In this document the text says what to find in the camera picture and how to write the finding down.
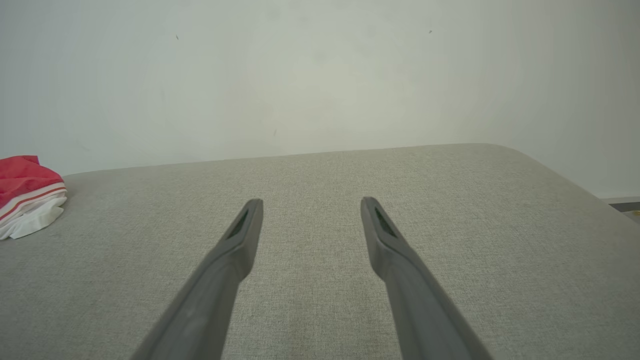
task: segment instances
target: textured gray surface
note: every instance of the textured gray surface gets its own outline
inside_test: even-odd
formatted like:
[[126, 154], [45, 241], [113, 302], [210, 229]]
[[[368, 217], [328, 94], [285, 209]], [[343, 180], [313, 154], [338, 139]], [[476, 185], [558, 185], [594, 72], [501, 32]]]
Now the textured gray surface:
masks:
[[397, 359], [375, 196], [504, 359], [637, 359], [640, 227], [527, 156], [437, 145], [106, 170], [0, 242], [0, 359], [126, 359], [244, 202], [264, 199], [226, 359]]

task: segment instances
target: red and white cloth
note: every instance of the red and white cloth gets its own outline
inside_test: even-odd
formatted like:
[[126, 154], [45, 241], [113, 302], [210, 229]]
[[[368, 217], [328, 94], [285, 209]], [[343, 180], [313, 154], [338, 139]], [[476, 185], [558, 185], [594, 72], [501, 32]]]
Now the red and white cloth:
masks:
[[47, 227], [62, 214], [66, 194], [62, 177], [41, 166], [38, 156], [1, 159], [0, 240]]

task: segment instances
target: red stripe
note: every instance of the red stripe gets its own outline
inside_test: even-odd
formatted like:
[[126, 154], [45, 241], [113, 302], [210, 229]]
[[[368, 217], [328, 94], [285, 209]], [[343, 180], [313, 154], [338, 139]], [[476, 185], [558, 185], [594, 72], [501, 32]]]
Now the red stripe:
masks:
[[55, 191], [58, 191], [58, 190], [62, 190], [62, 189], [66, 190], [67, 188], [62, 186], [61, 188], [55, 188], [55, 189], [49, 190], [48, 192], [41, 193], [40, 195], [36, 195], [34, 197], [30, 197], [28, 199], [24, 199], [24, 200], [18, 201], [18, 203], [11, 210], [7, 211], [3, 216], [0, 217], [0, 221], [2, 221], [2, 219], [7, 217], [8, 215], [10, 215], [11, 213], [13, 213], [18, 208], [18, 206], [20, 206], [20, 204], [22, 204], [23, 202], [30, 201], [30, 200], [33, 200], [33, 199], [37, 199], [39, 197], [43, 197], [44, 195], [48, 195], [48, 194], [50, 194], [52, 192], [55, 192]]

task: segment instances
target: wall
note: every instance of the wall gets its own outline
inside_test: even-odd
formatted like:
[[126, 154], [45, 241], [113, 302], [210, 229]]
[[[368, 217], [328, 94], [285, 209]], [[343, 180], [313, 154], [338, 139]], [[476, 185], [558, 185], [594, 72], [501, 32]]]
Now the wall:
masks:
[[61, 174], [434, 143], [640, 194], [640, 5], [7, 0], [0, 157]]

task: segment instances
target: red fabric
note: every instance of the red fabric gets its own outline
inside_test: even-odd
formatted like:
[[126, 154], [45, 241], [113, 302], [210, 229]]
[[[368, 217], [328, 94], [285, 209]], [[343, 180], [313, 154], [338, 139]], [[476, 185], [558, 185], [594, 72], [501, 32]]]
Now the red fabric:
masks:
[[38, 156], [1, 159], [0, 208], [16, 196], [61, 182], [60, 175], [40, 165]]

